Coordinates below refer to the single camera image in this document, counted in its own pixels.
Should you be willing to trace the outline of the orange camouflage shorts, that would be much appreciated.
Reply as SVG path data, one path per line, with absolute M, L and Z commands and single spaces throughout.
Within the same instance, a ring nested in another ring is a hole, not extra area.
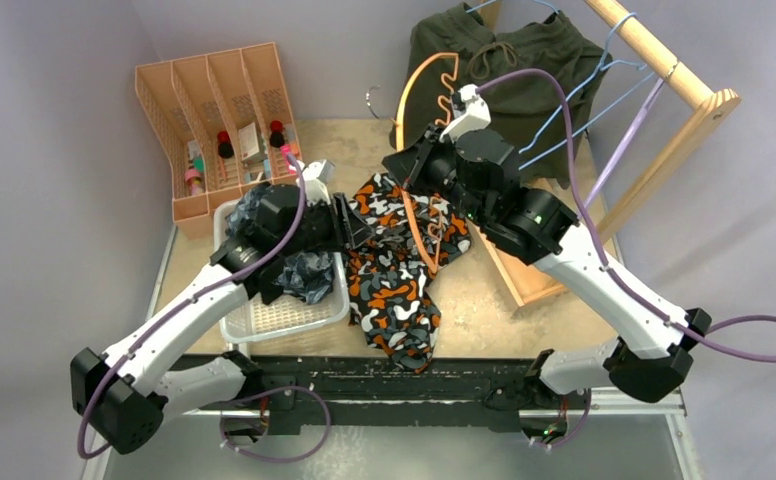
M 420 261 L 402 200 L 396 192 L 400 186 L 387 174 L 376 173 L 353 194 L 353 208 L 360 205 L 355 194 L 367 187 L 371 188 L 371 193 L 365 194 L 371 197 L 368 206 L 379 202 L 387 207 L 391 197 L 397 199 L 393 205 L 395 225 L 379 225 L 374 211 L 369 215 L 361 213 L 375 228 L 375 237 L 343 255 L 350 321 L 361 329 L 367 345 L 382 351 L 396 367 L 421 373 L 434 355 L 442 320 L 442 313 L 428 292 L 437 275 L 428 277 L 427 267 Z M 418 211 L 432 198 L 412 196 Z M 437 274 L 472 245 L 468 221 L 444 200 L 439 208 L 447 223 Z

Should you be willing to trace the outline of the dark leaf print shorts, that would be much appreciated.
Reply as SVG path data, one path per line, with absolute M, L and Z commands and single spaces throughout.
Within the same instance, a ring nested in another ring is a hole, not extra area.
M 255 249 L 241 238 L 228 236 L 228 215 L 224 217 L 224 225 L 226 244 L 240 241 Z M 267 253 L 256 251 L 258 258 Z M 332 291 L 333 265 L 331 252 L 299 252 L 293 255 L 279 253 L 246 279 L 248 294 L 250 297 L 261 295 L 265 304 L 272 303 L 282 295 L 298 298 L 308 305 L 316 304 Z

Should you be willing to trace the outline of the orange hanger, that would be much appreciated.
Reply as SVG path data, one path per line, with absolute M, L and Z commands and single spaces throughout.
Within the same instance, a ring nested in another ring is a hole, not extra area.
M 401 93 L 396 115 L 392 118 L 395 132 L 398 134 L 398 139 L 396 140 L 397 151 L 405 146 L 404 118 L 411 90 L 423 71 L 439 59 L 453 61 L 452 68 L 447 73 L 441 74 L 440 82 L 450 94 L 455 92 L 452 83 L 457 80 L 459 73 L 459 55 L 455 52 L 435 53 L 424 60 L 412 72 Z M 445 224 L 447 223 L 444 213 L 439 208 L 442 199 L 438 197 L 429 198 L 427 203 L 422 205 L 422 209 L 418 211 L 416 210 L 418 204 L 409 192 L 400 187 L 396 188 L 396 192 L 399 193 L 399 198 L 402 200 L 409 232 L 414 240 L 420 261 L 427 267 L 427 276 L 432 278 L 437 275 L 439 269 L 441 242 L 444 236 Z M 369 215 L 374 211 L 379 217 L 379 225 L 393 227 L 395 225 L 393 205 L 397 202 L 397 199 L 391 197 L 387 207 L 383 207 L 379 202 L 373 206 L 368 206 L 367 202 L 371 200 L 371 197 L 366 197 L 366 193 L 371 193 L 370 187 L 363 188 L 361 192 L 355 194 L 355 200 L 360 203 L 356 211 L 365 215 Z

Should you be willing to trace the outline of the white plastic basket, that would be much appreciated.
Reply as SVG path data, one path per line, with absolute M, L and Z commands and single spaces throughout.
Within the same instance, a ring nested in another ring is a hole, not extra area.
M 219 322 L 225 341 L 243 344 L 269 340 L 316 329 L 349 317 L 350 300 L 340 253 L 334 254 L 332 291 L 319 303 L 308 305 L 282 295 L 269 305 L 256 295 Z

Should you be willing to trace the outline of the lilac plastic hanger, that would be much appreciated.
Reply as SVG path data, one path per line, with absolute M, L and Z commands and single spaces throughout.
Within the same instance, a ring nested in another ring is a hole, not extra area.
M 655 104 L 664 85 L 665 85 L 665 81 L 661 78 L 657 79 L 656 82 L 654 83 L 653 87 L 651 88 L 644 102 L 642 103 L 641 107 L 637 111 L 633 120 L 630 122 L 627 130 L 624 132 L 620 141 L 618 142 L 615 149 L 613 150 L 611 156 L 609 157 L 609 160 L 606 162 L 605 166 L 598 174 L 597 179 L 594 185 L 592 186 L 591 191 L 586 197 L 586 200 L 585 200 L 586 206 L 590 206 L 599 197 L 604 184 L 607 182 L 607 180 L 615 170 L 616 166 L 618 165 L 619 161 L 626 153 L 626 150 L 628 149 L 629 145 L 632 143 L 635 136 L 641 129 L 645 119 L 647 118 L 648 114 L 653 108 L 653 105 Z

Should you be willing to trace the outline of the peach plastic desk organizer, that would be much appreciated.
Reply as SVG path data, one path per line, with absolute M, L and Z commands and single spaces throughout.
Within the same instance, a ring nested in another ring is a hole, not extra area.
M 212 234 L 213 215 L 262 182 L 291 183 L 294 171 L 269 144 L 272 120 L 285 125 L 286 145 L 301 154 L 275 43 L 139 65 L 135 92 L 171 168 L 172 220 L 189 239 Z M 238 130 L 255 122 L 262 160 L 241 160 Z M 205 193 L 189 196 L 184 173 L 195 167 Z

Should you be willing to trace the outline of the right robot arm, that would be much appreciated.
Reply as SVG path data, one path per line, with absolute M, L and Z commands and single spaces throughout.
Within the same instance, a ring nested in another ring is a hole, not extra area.
M 697 344 L 682 330 L 702 334 L 710 316 L 662 300 L 606 254 L 566 203 L 522 185 L 520 156 L 498 133 L 474 130 L 456 141 L 441 141 L 439 134 L 432 128 L 384 157 L 390 177 L 411 194 L 447 200 L 497 250 L 557 280 L 616 332 L 593 348 L 541 353 L 525 381 L 528 399 L 548 407 L 577 390 L 614 386 L 656 403 L 676 390 Z

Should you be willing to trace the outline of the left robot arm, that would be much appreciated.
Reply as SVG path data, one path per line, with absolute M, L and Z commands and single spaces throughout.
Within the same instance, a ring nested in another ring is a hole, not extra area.
M 84 348 L 70 363 L 72 405 L 81 416 L 77 452 L 95 430 L 107 448 L 129 454 L 170 417 L 217 402 L 248 409 L 261 399 L 261 369 L 230 351 L 182 372 L 172 366 L 214 324 L 255 296 L 276 298 L 276 278 L 300 253 L 353 249 L 375 234 L 340 193 L 308 200 L 295 185 L 269 187 L 254 212 L 231 227 L 192 283 L 135 332 L 101 353 Z

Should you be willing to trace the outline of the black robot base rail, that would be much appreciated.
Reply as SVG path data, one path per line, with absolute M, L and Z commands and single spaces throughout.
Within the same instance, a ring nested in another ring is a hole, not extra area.
M 259 355 L 233 393 L 205 408 L 229 415 L 259 413 L 272 435 L 304 426 L 484 427 L 497 433 L 559 439 L 584 412 L 639 415 L 683 411 L 673 392 L 655 404 L 614 388 L 561 398 L 529 380 L 530 361 L 437 358 L 420 374 L 381 357 Z

